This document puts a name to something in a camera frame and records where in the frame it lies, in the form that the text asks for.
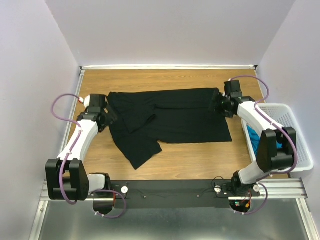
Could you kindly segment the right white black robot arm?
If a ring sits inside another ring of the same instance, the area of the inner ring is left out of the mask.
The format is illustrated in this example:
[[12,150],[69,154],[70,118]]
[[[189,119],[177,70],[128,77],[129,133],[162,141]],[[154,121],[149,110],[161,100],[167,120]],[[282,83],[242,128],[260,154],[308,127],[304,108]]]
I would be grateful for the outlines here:
[[269,175],[287,174],[296,168],[296,130],[277,123],[251,97],[244,97],[241,92],[226,95],[218,91],[212,96],[209,111],[227,118],[237,115],[260,135],[255,160],[231,178],[229,189],[234,195],[243,195]]

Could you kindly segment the black t shirt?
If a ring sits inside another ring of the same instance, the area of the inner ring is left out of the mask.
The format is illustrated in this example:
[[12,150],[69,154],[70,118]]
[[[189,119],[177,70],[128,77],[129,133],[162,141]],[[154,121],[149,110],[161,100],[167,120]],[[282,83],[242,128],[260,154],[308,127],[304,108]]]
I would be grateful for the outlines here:
[[110,92],[118,119],[109,127],[113,141],[137,170],[169,144],[231,142],[224,116],[209,110],[217,88]]

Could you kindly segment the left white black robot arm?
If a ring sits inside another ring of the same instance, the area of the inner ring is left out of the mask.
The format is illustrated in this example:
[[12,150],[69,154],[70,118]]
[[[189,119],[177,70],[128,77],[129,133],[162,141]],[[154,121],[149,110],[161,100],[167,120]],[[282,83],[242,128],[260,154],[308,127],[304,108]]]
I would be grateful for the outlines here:
[[88,174],[84,160],[94,138],[118,119],[104,94],[77,96],[76,99],[84,106],[84,111],[76,120],[68,119],[69,123],[75,124],[73,135],[59,155],[45,165],[49,198],[65,200],[71,205],[86,200],[94,192],[101,198],[110,194],[109,175]]

